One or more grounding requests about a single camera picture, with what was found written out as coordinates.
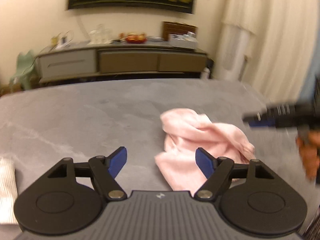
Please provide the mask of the right hand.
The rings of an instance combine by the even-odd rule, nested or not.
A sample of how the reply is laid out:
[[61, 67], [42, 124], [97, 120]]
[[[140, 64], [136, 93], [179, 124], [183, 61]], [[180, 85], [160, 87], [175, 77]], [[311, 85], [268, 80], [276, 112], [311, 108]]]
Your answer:
[[309, 143], [305, 143], [301, 137], [296, 138], [299, 155], [303, 163], [308, 180], [315, 180], [319, 169], [319, 131], [309, 132]]

